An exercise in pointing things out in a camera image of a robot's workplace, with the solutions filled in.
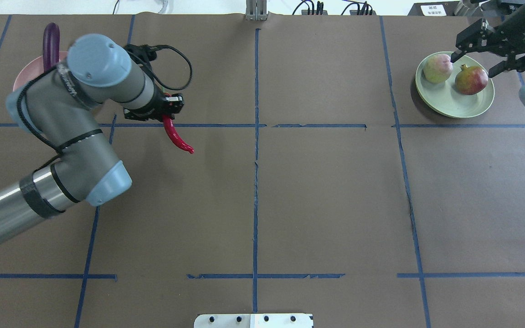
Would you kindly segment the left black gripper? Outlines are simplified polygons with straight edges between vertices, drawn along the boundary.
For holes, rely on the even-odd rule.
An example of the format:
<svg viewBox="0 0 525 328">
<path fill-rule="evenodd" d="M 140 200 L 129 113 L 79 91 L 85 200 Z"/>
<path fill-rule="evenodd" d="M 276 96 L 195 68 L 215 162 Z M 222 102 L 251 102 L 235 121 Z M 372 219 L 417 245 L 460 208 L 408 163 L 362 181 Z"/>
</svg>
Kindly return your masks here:
<svg viewBox="0 0 525 328">
<path fill-rule="evenodd" d="M 184 106 L 184 97 L 182 93 L 173 95 L 165 92 L 156 93 L 148 104 L 138 109 L 124 108 L 124 118 L 135 121 L 156 120 L 163 122 L 163 116 L 175 119 Z"/>
</svg>

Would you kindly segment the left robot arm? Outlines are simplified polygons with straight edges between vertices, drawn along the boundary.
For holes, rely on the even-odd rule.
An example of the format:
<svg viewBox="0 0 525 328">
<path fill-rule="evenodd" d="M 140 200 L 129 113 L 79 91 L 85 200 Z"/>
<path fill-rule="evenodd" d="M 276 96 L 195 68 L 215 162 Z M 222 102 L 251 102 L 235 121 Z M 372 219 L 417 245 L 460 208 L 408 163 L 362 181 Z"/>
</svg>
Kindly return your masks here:
<svg viewBox="0 0 525 328">
<path fill-rule="evenodd" d="M 19 127 L 56 155 L 0 191 L 0 244 L 85 200 L 97 207 L 127 191 L 133 181 L 93 110 L 111 100 L 128 120 L 165 121 L 183 107 L 152 70 L 158 44 L 119 46 L 108 36 L 84 35 L 58 64 L 8 95 L 6 108 Z"/>
</svg>

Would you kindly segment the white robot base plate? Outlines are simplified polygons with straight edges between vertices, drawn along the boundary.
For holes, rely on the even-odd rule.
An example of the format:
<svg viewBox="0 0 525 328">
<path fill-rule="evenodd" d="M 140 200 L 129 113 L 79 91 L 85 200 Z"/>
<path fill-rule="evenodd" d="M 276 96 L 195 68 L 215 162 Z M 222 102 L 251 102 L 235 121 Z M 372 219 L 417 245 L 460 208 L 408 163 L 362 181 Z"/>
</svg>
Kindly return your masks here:
<svg viewBox="0 0 525 328">
<path fill-rule="evenodd" d="M 204 314 L 194 328 L 314 328 L 314 319 L 306 313 Z"/>
</svg>

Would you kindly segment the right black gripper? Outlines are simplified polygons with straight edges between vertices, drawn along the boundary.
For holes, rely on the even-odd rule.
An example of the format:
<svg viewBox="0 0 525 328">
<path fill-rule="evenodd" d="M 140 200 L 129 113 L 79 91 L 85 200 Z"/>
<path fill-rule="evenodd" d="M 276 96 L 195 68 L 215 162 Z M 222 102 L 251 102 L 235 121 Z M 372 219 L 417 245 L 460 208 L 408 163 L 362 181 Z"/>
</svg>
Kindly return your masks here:
<svg viewBox="0 0 525 328">
<path fill-rule="evenodd" d="M 456 50 L 450 56 L 451 63 L 456 63 L 463 56 L 472 52 L 491 52 L 503 56 L 506 60 L 496 64 L 488 71 L 489 78 L 500 73 L 525 72 L 525 19 L 504 21 L 498 27 L 492 27 L 485 19 L 479 19 L 458 33 Z"/>
</svg>

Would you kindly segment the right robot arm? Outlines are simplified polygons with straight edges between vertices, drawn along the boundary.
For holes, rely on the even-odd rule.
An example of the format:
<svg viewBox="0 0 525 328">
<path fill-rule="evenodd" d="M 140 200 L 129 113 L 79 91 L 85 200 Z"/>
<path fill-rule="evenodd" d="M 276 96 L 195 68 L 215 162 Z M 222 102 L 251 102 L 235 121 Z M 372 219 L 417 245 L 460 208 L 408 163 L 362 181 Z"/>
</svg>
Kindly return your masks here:
<svg viewBox="0 0 525 328">
<path fill-rule="evenodd" d="M 490 52 L 504 57 L 504 61 L 490 68 L 489 77 L 506 71 L 525 72 L 525 4 L 498 26 L 491 26 L 486 19 L 475 21 L 458 33 L 455 47 L 451 62 L 471 52 Z M 519 91 L 519 98 L 525 106 L 525 84 Z"/>
</svg>

